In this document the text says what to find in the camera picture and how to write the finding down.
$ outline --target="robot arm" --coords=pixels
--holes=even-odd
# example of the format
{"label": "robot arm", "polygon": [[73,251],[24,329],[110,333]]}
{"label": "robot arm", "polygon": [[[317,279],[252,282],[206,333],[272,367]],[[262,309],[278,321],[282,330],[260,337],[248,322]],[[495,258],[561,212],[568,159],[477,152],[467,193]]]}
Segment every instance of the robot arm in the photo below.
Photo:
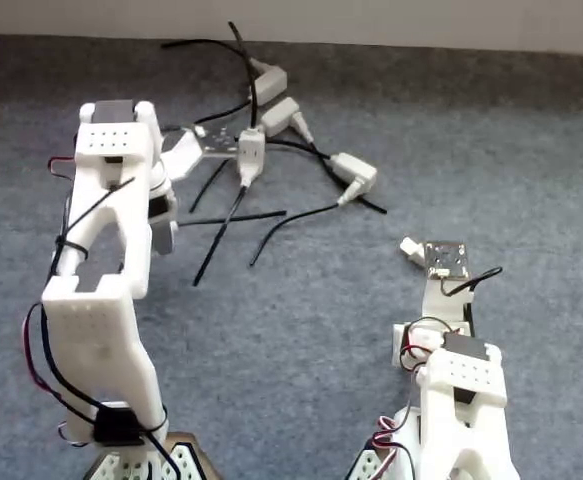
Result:
{"label": "robot arm", "polygon": [[409,398],[393,419],[382,417],[348,478],[518,480],[502,355],[475,338],[471,315],[473,289],[501,269],[471,278],[461,243],[406,239],[401,247],[427,274],[422,316],[393,332],[393,364],[412,372],[420,407]]}
{"label": "robot arm", "polygon": [[[68,219],[42,295],[45,353],[62,399],[76,410],[67,418],[72,439],[117,452],[113,478],[135,465],[142,478],[151,471],[157,479],[162,468],[156,449],[168,424],[133,301],[146,295],[152,247],[161,254],[173,250],[177,201],[171,180],[184,178],[202,150],[185,134],[162,154],[149,102],[86,104],[80,120]],[[76,270],[110,223],[124,247],[123,267],[103,275],[95,291],[78,291]],[[119,401],[95,400],[103,396]]]}

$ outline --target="cable connector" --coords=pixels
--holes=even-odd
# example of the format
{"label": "cable connector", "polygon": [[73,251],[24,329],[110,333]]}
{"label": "cable connector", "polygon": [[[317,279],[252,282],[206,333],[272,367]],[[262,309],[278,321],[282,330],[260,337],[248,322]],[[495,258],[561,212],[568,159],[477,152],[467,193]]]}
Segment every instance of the cable connector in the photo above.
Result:
{"label": "cable connector", "polygon": [[400,250],[410,261],[424,267],[424,245],[410,237],[404,237],[400,242]]}
{"label": "cable connector", "polygon": [[313,135],[311,135],[309,125],[307,125],[302,112],[295,112],[293,115],[291,115],[290,125],[291,128],[298,132],[298,134],[304,139],[305,142],[307,142],[309,145],[313,145],[315,139],[313,138]]}
{"label": "cable connector", "polygon": [[253,68],[256,69],[256,71],[262,75],[263,73],[268,72],[269,70],[271,70],[273,67],[275,67],[275,65],[269,65],[268,63],[264,63],[261,62],[260,60],[258,60],[257,58],[253,58],[251,57],[249,59],[249,61],[251,62],[251,65],[253,66]]}
{"label": "cable connector", "polygon": [[293,128],[309,145],[314,142],[300,105],[293,98],[287,97],[269,109],[260,119],[267,137],[275,137],[288,127]]}
{"label": "cable connector", "polygon": [[[266,65],[263,67],[262,73],[255,80],[255,90],[258,96],[258,104],[264,105],[270,102],[278,95],[284,93],[287,89],[287,72],[282,70],[277,65],[267,65],[266,63],[255,61],[257,65]],[[260,71],[254,60],[251,59],[251,64]]]}
{"label": "cable connector", "polygon": [[338,177],[349,182],[349,187],[338,199],[340,206],[371,190],[378,176],[377,168],[348,153],[332,155],[331,167]]}
{"label": "cable connector", "polygon": [[266,111],[260,123],[264,127],[267,137],[275,137],[285,130],[291,123],[291,117],[300,112],[300,105],[291,97],[287,97],[280,103]]}
{"label": "cable connector", "polygon": [[266,137],[257,128],[243,130],[238,138],[238,172],[240,185],[250,187],[264,169],[264,144]]}

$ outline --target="black cable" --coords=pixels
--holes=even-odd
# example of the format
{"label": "black cable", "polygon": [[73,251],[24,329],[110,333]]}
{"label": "black cable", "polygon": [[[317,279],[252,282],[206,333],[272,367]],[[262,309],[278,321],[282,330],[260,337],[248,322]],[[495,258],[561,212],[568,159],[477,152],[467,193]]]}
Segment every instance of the black cable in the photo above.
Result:
{"label": "black cable", "polygon": [[407,457],[409,457],[409,465],[411,466],[411,479],[416,480],[416,478],[415,478],[415,465],[413,464],[413,457],[411,456],[411,452],[409,451],[409,449],[407,447],[405,447],[401,443],[396,444],[395,447],[403,450],[407,454]]}
{"label": "black cable", "polygon": [[475,324],[473,323],[473,308],[471,302],[465,303],[463,308],[464,321],[469,324],[469,333],[475,338]]}
{"label": "black cable", "polygon": [[173,459],[171,458],[171,455],[169,455],[169,453],[164,449],[164,447],[160,444],[160,442],[158,442],[158,439],[155,438],[155,435],[153,435],[153,433],[145,432],[145,434],[146,434],[147,438],[149,439],[149,441],[153,444],[155,449],[160,453],[160,455],[162,455],[164,457],[166,462],[173,469],[173,471],[175,472],[175,478],[177,480],[181,480],[182,474],[180,473],[180,468],[173,461]]}
{"label": "black cable", "polygon": [[451,325],[449,325],[447,322],[445,322],[444,320],[442,320],[441,318],[438,317],[432,317],[430,315],[425,315],[424,317],[420,317],[418,318],[416,321],[411,322],[410,324],[407,325],[406,330],[407,333],[409,333],[409,331],[418,323],[420,322],[426,322],[426,321],[433,321],[433,322],[438,322],[439,324],[443,325],[444,327],[446,327],[447,330],[449,330],[449,332],[453,331],[453,328],[451,328]]}
{"label": "black cable", "polygon": [[491,277],[495,277],[496,275],[499,275],[500,273],[502,273],[502,267],[494,267],[491,268],[489,270],[487,270],[484,273],[481,273],[480,275],[478,275],[477,277],[473,277],[469,280],[467,280],[466,282],[464,282],[461,285],[458,285],[457,287],[455,287],[453,290],[447,292],[444,289],[444,278],[440,280],[440,291],[442,292],[442,295],[444,295],[445,297],[452,297],[454,295],[457,295],[458,293],[460,293],[462,290],[466,290],[467,288],[469,289],[470,292],[475,290],[475,287],[477,287],[481,282],[483,282],[484,280],[488,280]]}
{"label": "black cable", "polygon": [[244,61],[244,67],[247,72],[249,89],[251,90],[251,128],[256,128],[258,126],[258,92],[255,89],[255,74],[253,72],[249,54],[244,46],[242,35],[240,35],[235,23],[229,22],[229,28],[231,28],[235,41],[238,44],[238,50],[240,50],[240,53],[242,54],[242,60]]}
{"label": "black cable", "polygon": [[226,218],[224,219],[224,222],[222,223],[220,230],[218,230],[218,233],[216,233],[215,238],[213,239],[213,243],[211,244],[211,248],[209,248],[207,255],[204,257],[204,261],[202,262],[202,265],[200,266],[200,269],[198,270],[198,273],[196,274],[195,279],[193,280],[194,287],[197,287],[198,284],[200,283],[200,280],[202,280],[202,277],[204,276],[204,272],[206,271],[207,267],[209,266],[209,262],[211,262],[211,258],[213,258],[213,254],[215,253],[216,248],[218,248],[218,245],[220,244],[220,240],[222,240],[224,233],[227,231],[229,223],[231,222],[231,218],[233,218],[233,215],[235,215],[235,212],[238,210],[238,207],[240,206],[240,203],[242,203],[242,200],[244,199],[244,196],[246,195],[246,193],[247,193],[247,187],[245,187],[245,186],[240,187],[240,191],[238,192],[238,196],[236,197],[235,201],[233,202],[233,205],[231,206],[229,213],[227,214]]}
{"label": "black cable", "polygon": [[201,125],[203,123],[210,122],[211,120],[217,120],[218,118],[228,117],[229,115],[233,115],[234,113],[239,112],[243,108],[248,107],[250,103],[251,103],[251,100],[247,99],[247,100],[243,101],[242,103],[240,103],[240,105],[236,105],[235,107],[232,107],[232,108],[225,110],[223,112],[220,112],[220,113],[214,113],[212,115],[207,115],[206,117],[202,117],[193,123],[195,125]]}
{"label": "black cable", "polygon": [[[252,215],[238,215],[231,219],[231,222],[247,222],[249,220],[264,220],[271,217],[284,217],[286,210],[275,210],[267,213],[255,213]],[[200,218],[198,220],[189,220],[188,222],[178,222],[178,227],[188,227],[191,225],[218,225],[224,223],[224,218]]]}
{"label": "black cable", "polygon": [[224,170],[224,167],[227,166],[227,164],[229,163],[230,160],[231,160],[230,158],[223,160],[222,163],[220,165],[218,165],[218,167],[213,171],[211,176],[209,178],[207,178],[207,181],[204,182],[204,185],[202,185],[202,188],[200,189],[200,191],[196,195],[195,200],[193,200],[191,207],[189,207],[189,213],[195,212],[195,209],[198,207],[198,203],[200,203],[200,200],[202,200],[202,197],[204,196],[206,191],[209,189],[209,187],[214,182],[214,180],[218,177],[218,175],[220,175],[220,173],[222,173],[222,170]]}
{"label": "black cable", "polygon": [[298,143],[298,142],[293,142],[291,140],[280,140],[280,139],[275,139],[275,138],[267,138],[267,143],[270,145],[282,145],[284,147],[291,147],[291,148],[296,148],[298,150],[303,150],[307,153],[312,153],[312,154],[322,158],[323,160],[328,160],[329,158],[331,158],[326,153],[320,152],[317,148],[313,149],[311,147],[308,147],[308,146],[303,145],[303,144]]}
{"label": "black cable", "polygon": [[189,38],[184,40],[172,40],[170,42],[165,42],[160,45],[160,48],[169,49],[174,47],[187,47],[189,45],[200,45],[200,44],[209,44],[209,45],[217,45],[219,47],[225,48],[227,50],[232,51],[236,55],[242,56],[242,52],[235,48],[233,45],[228,44],[227,42],[223,42],[221,40],[213,40],[211,38]]}
{"label": "black cable", "polygon": [[[337,173],[333,171],[333,168],[329,166],[327,160],[331,157],[324,152],[321,152],[315,147],[315,144],[312,144],[312,147],[307,147],[306,145],[302,145],[298,142],[292,142],[289,140],[274,140],[274,139],[267,139],[267,143],[271,145],[281,145],[284,147],[296,148],[298,150],[305,151],[307,153],[312,153],[318,159],[322,170],[327,174],[327,176],[331,179],[331,181],[337,186],[340,187],[342,190],[346,190],[349,184],[342,180]],[[386,208],[383,208],[375,203],[367,200],[364,196],[359,196],[355,199],[355,201],[359,202],[360,204],[364,205],[365,207],[374,210],[382,215],[386,215],[388,212]]]}
{"label": "black cable", "polygon": [[294,215],[292,217],[289,217],[287,219],[282,220],[280,223],[275,225],[271,230],[269,230],[269,232],[264,236],[264,238],[262,240],[260,240],[260,244],[258,245],[258,248],[256,249],[255,254],[253,255],[253,258],[249,262],[249,266],[253,267],[255,265],[255,262],[258,261],[258,258],[260,257],[262,250],[264,249],[264,247],[266,246],[268,241],[271,239],[273,234],[278,229],[280,229],[284,225],[286,225],[287,223],[292,222],[294,220],[298,220],[300,218],[308,217],[310,215],[317,215],[318,213],[328,212],[329,210],[333,210],[333,209],[338,208],[338,207],[339,207],[339,205],[337,203],[334,203],[333,205],[329,205],[328,207],[318,208],[316,210],[310,210],[308,212],[300,213],[298,215]]}

